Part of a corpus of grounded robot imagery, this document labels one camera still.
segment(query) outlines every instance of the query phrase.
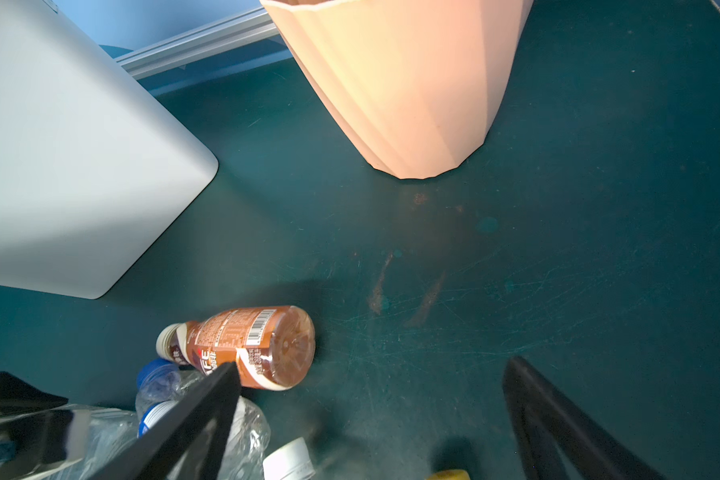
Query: barcode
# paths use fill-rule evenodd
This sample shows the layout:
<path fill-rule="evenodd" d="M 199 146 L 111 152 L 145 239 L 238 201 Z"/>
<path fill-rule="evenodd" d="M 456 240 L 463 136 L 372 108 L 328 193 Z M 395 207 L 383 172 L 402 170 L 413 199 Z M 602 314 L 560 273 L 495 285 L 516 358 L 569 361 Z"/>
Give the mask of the barcode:
<path fill-rule="evenodd" d="M 260 345 L 262 342 L 262 335 L 264 333 L 264 327 L 272 315 L 277 310 L 262 310 L 261 313 L 253 321 L 251 329 L 248 331 L 248 338 L 246 339 L 246 345 Z"/>

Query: metal frame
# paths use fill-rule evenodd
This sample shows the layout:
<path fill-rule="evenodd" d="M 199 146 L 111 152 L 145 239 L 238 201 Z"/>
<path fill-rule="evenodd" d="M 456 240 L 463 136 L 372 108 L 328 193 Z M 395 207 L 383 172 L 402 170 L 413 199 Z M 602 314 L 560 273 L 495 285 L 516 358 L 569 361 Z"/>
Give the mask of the metal frame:
<path fill-rule="evenodd" d="M 504 398 L 528 480 L 567 480 L 555 443 L 587 480 L 665 480 L 521 357 L 504 370 Z"/>
<path fill-rule="evenodd" d="M 134 79 L 149 77 L 278 35 L 264 7 L 222 18 L 115 59 Z"/>
<path fill-rule="evenodd" d="M 239 397 L 237 364 L 221 364 L 90 480 L 165 478 L 185 451 L 178 480 L 216 478 Z"/>

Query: bottle cap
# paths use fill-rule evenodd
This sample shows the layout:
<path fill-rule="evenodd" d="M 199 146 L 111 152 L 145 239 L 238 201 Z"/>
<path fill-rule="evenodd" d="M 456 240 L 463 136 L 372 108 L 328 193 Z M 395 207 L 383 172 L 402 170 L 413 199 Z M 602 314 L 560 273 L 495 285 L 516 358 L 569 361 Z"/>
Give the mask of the bottle cap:
<path fill-rule="evenodd" d="M 156 405 L 150 407 L 149 410 L 144 412 L 144 417 L 142 417 L 141 422 L 139 422 L 139 431 L 137 435 L 139 437 L 144 435 L 150 428 L 154 427 L 157 421 L 163 418 L 165 414 L 168 413 L 168 411 L 171 410 L 177 403 L 178 402 L 176 400 L 168 400 L 167 402 L 157 403 Z"/>
<path fill-rule="evenodd" d="M 179 367 L 176 366 L 175 363 L 169 362 L 168 360 L 164 359 L 154 359 L 151 362 L 144 365 L 144 368 L 141 369 L 139 372 L 139 375 L 136 376 L 136 389 L 141 390 L 141 386 L 144 384 L 144 381 L 148 378 L 150 378 L 152 375 L 160 374 L 162 375 L 163 372 L 178 372 Z"/>
<path fill-rule="evenodd" d="M 427 480 L 469 480 L 469 474 L 466 470 L 443 470 L 433 473 Z"/>
<path fill-rule="evenodd" d="M 157 336 L 157 342 L 155 343 L 155 350 L 157 350 L 157 356 L 161 359 L 172 361 L 170 355 L 170 339 L 173 333 L 179 328 L 181 323 L 173 323 L 163 329 L 162 332 Z"/>
<path fill-rule="evenodd" d="M 315 475 L 304 438 L 275 450 L 264 458 L 264 480 L 307 480 Z"/>

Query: blue bottle cap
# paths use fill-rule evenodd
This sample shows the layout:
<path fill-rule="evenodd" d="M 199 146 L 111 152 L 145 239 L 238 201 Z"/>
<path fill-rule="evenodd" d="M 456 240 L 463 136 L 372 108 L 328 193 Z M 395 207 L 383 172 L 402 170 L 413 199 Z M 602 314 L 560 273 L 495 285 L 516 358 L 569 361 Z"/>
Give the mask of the blue bottle cap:
<path fill-rule="evenodd" d="M 163 368 L 165 366 L 172 366 L 173 369 L 177 371 L 179 370 L 179 367 L 176 366 L 176 364 L 173 362 L 169 362 L 168 360 L 163 359 L 154 359 L 144 365 L 144 368 L 141 369 L 139 375 L 136 376 L 136 388 L 141 389 L 142 384 L 144 384 L 144 380 L 146 380 L 148 376 L 150 376 L 155 370 Z"/>

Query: white bottle cap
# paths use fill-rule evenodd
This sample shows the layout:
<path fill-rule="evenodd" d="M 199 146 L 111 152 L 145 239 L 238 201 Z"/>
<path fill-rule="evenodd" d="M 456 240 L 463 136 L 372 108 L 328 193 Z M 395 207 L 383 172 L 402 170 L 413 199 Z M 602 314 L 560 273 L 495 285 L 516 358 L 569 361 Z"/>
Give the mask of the white bottle cap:
<path fill-rule="evenodd" d="M 163 360 L 173 361 L 173 357 L 170 355 L 170 339 L 173 333 L 179 328 L 181 323 L 173 323 L 163 329 L 162 332 L 157 336 L 157 342 L 155 343 L 155 350 L 157 350 L 157 356 Z"/>
<path fill-rule="evenodd" d="M 307 480 L 315 475 L 304 438 L 278 448 L 264 458 L 264 480 Z"/>

